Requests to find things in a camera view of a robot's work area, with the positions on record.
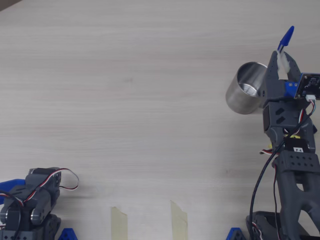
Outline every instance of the label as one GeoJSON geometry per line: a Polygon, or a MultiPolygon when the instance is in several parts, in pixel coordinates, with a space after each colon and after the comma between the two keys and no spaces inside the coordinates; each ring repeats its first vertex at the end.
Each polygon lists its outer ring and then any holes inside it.
{"type": "Polygon", "coordinates": [[[294,147],[293,150],[294,150],[295,152],[298,152],[298,153],[303,153],[303,152],[304,152],[304,150],[303,150],[302,147],[294,147]]]}

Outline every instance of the blue plastic part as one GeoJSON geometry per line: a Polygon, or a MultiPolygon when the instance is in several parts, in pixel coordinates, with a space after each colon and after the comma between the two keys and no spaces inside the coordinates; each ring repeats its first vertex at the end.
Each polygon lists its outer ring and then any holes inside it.
{"type": "Polygon", "coordinates": [[[280,43],[279,43],[279,46],[278,46],[278,51],[281,53],[282,52],[282,49],[285,47],[285,46],[288,46],[289,45],[289,42],[290,42],[290,39],[292,37],[292,34],[294,33],[294,30],[295,30],[295,26],[291,26],[289,28],[289,30],[285,33],[285,35],[283,36],[283,38],[281,39],[280,43]]]}
{"type": "Polygon", "coordinates": [[[285,86],[285,97],[294,98],[296,96],[296,92],[298,89],[299,84],[293,81],[286,81],[284,83],[285,86]]]}
{"type": "MultiPolygon", "coordinates": [[[[10,192],[10,190],[15,186],[15,185],[25,185],[26,181],[24,179],[14,179],[10,181],[4,181],[0,182],[0,190],[10,192]]],[[[5,198],[3,196],[0,197],[0,205],[4,204],[5,198]]]]}
{"type": "Polygon", "coordinates": [[[78,240],[78,238],[72,228],[65,228],[58,240],[78,240]]]}
{"type": "Polygon", "coordinates": [[[229,231],[228,236],[226,237],[226,240],[230,240],[235,231],[242,232],[240,227],[232,227],[229,231]]]}

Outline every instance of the connector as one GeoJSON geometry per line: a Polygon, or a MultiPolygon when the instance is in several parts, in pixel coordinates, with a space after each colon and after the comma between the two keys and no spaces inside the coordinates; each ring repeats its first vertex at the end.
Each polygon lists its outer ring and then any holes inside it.
{"type": "Polygon", "coordinates": [[[307,100],[308,102],[311,101],[315,101],[316,100],[316,96],[315,95],[306,95],[305,96],[305,100],[307,100]]]}

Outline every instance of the wire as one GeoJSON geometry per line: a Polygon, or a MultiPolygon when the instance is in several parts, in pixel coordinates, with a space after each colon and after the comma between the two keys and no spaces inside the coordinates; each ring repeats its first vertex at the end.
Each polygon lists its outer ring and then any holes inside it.
{"type": "Polygon", "coordinates": [[[26,202],[28,202],[30,199],[32,199],[32,198],[34,197],[34,195],[36,194],[38,188],[43,187],[43,186],[50,180],[50,178],[51,178],[52,176],[54,176],[55,174],[60,173],[60,172],[62,172],[62,171],[69,171],[69,172],[71,172],[73,175],[75,175],[75,177],[76,177],[76,179],[77,179],[77,185],[76,185],[75,187],[72,187],[72,188],[65,187],[65,186],[59,186],[59,187],[60,187],[60,188],[63,188],[63,189],[66,189],[66,190],[69,190],[69,191],[76,190],[76,189],[79,187],[79,181],[80,181],[80,180],[79,180],[79,177],[78,177],[73,171],[71,171],[71,170],[68,169],[68,168],[59,168],[58,170],[56,170],[56,171],[52,172],[50,175],[48,175],[48,176],[46,177],[46,179],[45,179],[42,183],[40,183],[40,184],[30,193],[30,195],[29,195],[25,200],[23,200],[23,202],[26,203],[26,202]]]}
{"type": "MultiPolygon", "coordinates": [[[[254,186],[254,190],[252,192],[252,197],[251,197],[251,203],[250,203],[250,212],[249,212],[249,222],[252,223],[252,219],[253,219],[253,211],[254,211],[254,203],[255,203],[255,198],[256,198],[256,193],[259,187],[259,184],[261,182],[261,179],[269,165],[269,163],[271,162],[271,160],[274,158],[274,156],[279,152],[279,150],[283,147],[283,145],[285,144],[285,140],[289,139],[309,118],[310,116],[313,114],[315,107],[313,107],[312,112],[309,113],[306,118],[304,118],[304,120],[302,120],[300,123],[298,123],[298,125],[292,130],[291,133],[288,133],[288,135],[282,140],[282,142],[276,147],[276,149],[272,152],[271,156],[268,158],[268,160],[266,161],[266,163],[264,164],[261,173],[256,181],[256,184],[254,186]]],[[[253,240],[254,239],[254,232],[252,230],[252,228],[250,228],[250,237],[253,240]]]]}
{"type": "MultiPolygon", "coordinates": [[[[8,194],[6,194],[6,193],[0,193],[0,197],[11,198],[11,196],[8,195],[8,194]]],[[[13,196],[13,197],[19,202],[19,205],[20,205],[21,207],[24,207],[24,203],[22,202],[21,199],[15,197],[15,196],[13,196]]]]}
{"type": "MultiPolygon", "coordinates": [[[[305,112],[305,109],[301,109],[300,114],[299,114],[298,124],[301,123],[301,121],[302,121],[302,119],[304,117],[304,112],[305,112]]],[[[283,131],[285,133],[289,133],[289,131],[287,129],[285,129],[285,128],[283,129],[283,131]]],[[[297,135],[299,133],[299,131],[300,131],[300,128],[292,135],[297,135]]]]}
{"type": "Polygon", "coordinates": [[[260,154],[268,154],[268,155],[271,155],[271,154],[272,154],[272,149],[262,149],[259,153],[260,153],[260,154]]]}
{"type": "Polygon", "coordinates": [[[16,203],[16,205],[17,205],[17,207],[19,209],[18,227],[16,228],[15,233],[14,233],[13,238],[12,238],[12,240],[16,240],[17,236],[19,234],[19,229],[20,229],[20,224],[21,224],[22,207],[24,206],[24,204],[20,199],[18,199],[17,197],[15,197],[14,195],[12,195],[9,192],[0,190],[0,196],[5,197],[5,198],[11,198],[13,200],[13,202],[16,203]]]}
{"type": "Polygon", "coordinates": [[[279,228],[278,228],[278,218],[277,218],[277,199],[276,199],[276,181],[277,181],[277,165],[274,165],[274,180],[273,180],[273,197],[274,197],[274,218],[275,218],[275,227],[276,233],[278,235],[278,240],[280,240],[279,228]]]}
{"type": "Polygon", "coordinates": [[[259,233],[260,233],[260,240],[264,240],[263,238],[262,238],[262,232],[261,232],[261,230],[258,228],[258,226],[257,226],[257,224],[255,224],[254,222],[252,222],[252,225],[259,231],[259,233]]]}

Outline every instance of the black cable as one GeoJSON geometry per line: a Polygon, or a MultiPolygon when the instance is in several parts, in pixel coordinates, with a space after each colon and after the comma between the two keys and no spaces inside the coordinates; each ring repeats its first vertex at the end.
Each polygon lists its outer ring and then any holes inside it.
{"type": "Polygon", "coordinates": [[[277,199],[276,199],[276,180],[277,180],[277,166],[274,165],[274,180],[273,180],[273,198],[274,198],[274,218],[275,218],[275,227],[276,233],[278,234],[278,240],[280,240],[279,228],[278,228],[278,218],[277,218],[277,199]]]}
{"type": "Polygon", "coordinates": [[[11,198],[13,200],[13,202],[16,203],[16,205],[18,206],[18,209],[19,209],[18,227],[16,228],[15,233],[14,233],[13,238],[12,238],[12,240],[16,240],[17,236],[19,234],[20,224],[21,224],[21,215],[22,215],[22,207],[20,205],[21,203],[18,201],[18,199],[14,195],[12,195],[9,192],[0,190],[0,194],[7,195],[7,196],[5,196],[5,198],[11,198]]]}
{"type": "MultiPolygon", "coordinates": [[[[277,152],[279,152],[279,150],[283,147],[283,145],[285,144],[285,141],[287,139],[289,139],[312,115],[313,110],[311,113],[309,113],[306,118],[304,120],[302,120],[300,123],[298,123],[298,125],[290,132],[288,133],[288,135],[282,140],[282,142],[276,147],[276,149],[272,152],[271,156],[269,157],[269,159],[266,161],[266,163],[264,164],[262,171],[258,177],[258,180],[256,181],[254,190],[252,192],[252,197],[251,197],[251,203],[250,203],[250,212],[249,212],[249,223],[253,222],[253,211],[254,211],[254,203],[255,203],[255,198],[256,198],[256,193],[259,187],[259,184],[261,182],[261,179],[269,165],[269,163],[271,162],[271,160],[274,158],[274,156],[277,154],[277,152]]],[[[252,227],[250,227],[249,229],[249,233],[250,233],[250,238],[251,240],[254,240],[254,232],[252,230],[252,227]]]]}

